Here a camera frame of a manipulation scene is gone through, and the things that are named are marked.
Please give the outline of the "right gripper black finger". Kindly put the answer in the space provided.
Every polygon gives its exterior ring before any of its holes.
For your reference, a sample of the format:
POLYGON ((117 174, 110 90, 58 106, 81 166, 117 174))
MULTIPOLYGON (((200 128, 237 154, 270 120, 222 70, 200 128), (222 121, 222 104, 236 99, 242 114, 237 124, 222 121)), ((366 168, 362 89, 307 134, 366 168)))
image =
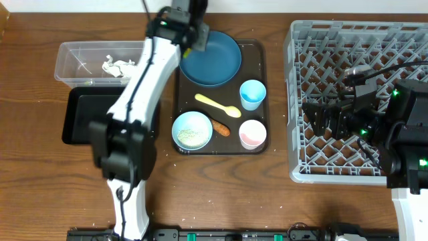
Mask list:
POLYGON ((302 110, 308 116, 324 116, 334 108, 333 104, 320 104, 305 102, 302 104, 302 110))
POLYGON ((332 121, 333 117, 331 114, 306 113, 305 115, 308 119, 308 123, 317 137, 323 136, 326 130, 330 128, 330 122, 332 121))

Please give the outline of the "yellow snack wrapper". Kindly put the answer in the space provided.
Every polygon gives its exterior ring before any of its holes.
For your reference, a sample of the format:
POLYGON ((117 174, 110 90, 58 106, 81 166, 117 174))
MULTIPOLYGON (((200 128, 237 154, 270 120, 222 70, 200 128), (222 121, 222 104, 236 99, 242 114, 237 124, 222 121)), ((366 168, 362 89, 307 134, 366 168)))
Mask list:
POLYGON ((183 53, 183 58, 187 58, 188 55, 191 53, 192 49, 191 48, 187 48, 184 53, 183 53))

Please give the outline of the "light blue cup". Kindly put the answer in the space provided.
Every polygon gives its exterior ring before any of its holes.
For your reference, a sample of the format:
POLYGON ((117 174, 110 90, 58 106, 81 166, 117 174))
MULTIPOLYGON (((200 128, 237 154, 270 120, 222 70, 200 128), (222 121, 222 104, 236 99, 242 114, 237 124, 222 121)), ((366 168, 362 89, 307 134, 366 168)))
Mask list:
POLYGON ((256 110, 267 95, 265 85, 258 80, 247 80, 239 89, 241 105, 245 110, 256 110))

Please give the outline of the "pink cup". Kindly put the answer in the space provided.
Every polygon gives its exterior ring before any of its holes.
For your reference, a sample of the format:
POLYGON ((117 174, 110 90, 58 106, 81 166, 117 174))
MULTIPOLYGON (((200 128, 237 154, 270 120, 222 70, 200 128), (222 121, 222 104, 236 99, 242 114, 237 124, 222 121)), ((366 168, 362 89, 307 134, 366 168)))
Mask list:
POLYGON ((243 148, 253 150, 265 142, 267 130, 258 120, 247 120, 239 128, 239 140, 243 148))

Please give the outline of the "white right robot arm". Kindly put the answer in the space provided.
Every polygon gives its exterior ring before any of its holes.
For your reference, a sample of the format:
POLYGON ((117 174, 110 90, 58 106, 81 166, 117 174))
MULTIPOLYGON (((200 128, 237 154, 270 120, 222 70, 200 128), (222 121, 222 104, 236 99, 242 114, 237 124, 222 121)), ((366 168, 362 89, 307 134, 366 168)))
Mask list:
POLYGON ((326 129, 336 140, 358 136, 379 152, 364 154, 387 176, 399 224, 400 240, 427 239, 427 83, 399 80, 385 113, 378 113, 370 84, 354 87, 354 97, 335 104, 305 102, 314 134, 326 129))

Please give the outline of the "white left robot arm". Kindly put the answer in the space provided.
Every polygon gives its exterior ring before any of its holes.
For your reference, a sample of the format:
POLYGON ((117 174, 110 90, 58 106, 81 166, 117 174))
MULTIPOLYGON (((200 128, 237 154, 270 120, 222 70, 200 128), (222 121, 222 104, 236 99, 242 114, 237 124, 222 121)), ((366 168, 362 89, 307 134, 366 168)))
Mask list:
POLYGON ((156 161, 152 120, 163 89, 187 50, 203 51, 209 27, 203 16, 157 15, 147 26, 135 73, 106 116, 90 122, 94 164, 114 199, 119 240, 142 240, 149 217, 146 181, 156 161))

